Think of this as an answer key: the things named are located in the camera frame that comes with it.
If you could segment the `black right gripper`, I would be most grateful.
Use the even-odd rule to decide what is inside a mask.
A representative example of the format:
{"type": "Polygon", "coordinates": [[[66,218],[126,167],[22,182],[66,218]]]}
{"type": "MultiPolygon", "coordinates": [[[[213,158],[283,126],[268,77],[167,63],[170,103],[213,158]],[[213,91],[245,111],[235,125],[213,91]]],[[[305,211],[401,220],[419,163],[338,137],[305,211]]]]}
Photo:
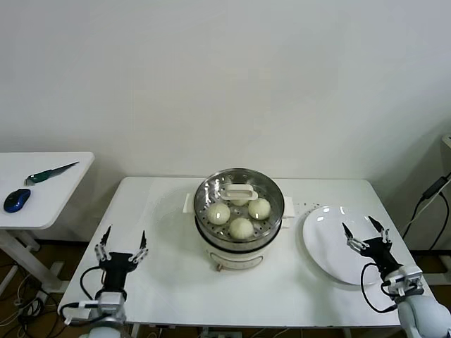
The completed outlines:
{"type": "Polygon", "coordinates": [[[398,263],[390,252],[392,242],[389,238],[389,229],[385,229],[378,220],[371,216],[369,216],[369,221],[379,234],[378,237],[367,239],[363,242],[356,239],[348,226],[342,223],[346,243],[353,251],[361,251],[363,257],[371,258],[376,264],[381,277],[386,277],[402,267],[402,264],[398,263]]]}

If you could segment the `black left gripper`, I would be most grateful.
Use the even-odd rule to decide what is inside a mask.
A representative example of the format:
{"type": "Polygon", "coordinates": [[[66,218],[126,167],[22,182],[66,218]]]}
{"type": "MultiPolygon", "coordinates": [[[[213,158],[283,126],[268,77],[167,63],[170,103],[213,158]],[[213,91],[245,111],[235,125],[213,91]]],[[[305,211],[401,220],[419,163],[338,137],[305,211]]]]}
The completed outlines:
{"type": "Polygon", "coordinates": [[[106,249],[111,232],[111,225],[102,235],[101,240],[94,247],[99,267],[105,272],[103,290],[104,291],[123,291],[128,273],[136,269],[136,263],[141,263],[148,254],[147,238],[145,231],[142,231],[140,247],[132,255],[131,253],[117,253],[106,249]]]}

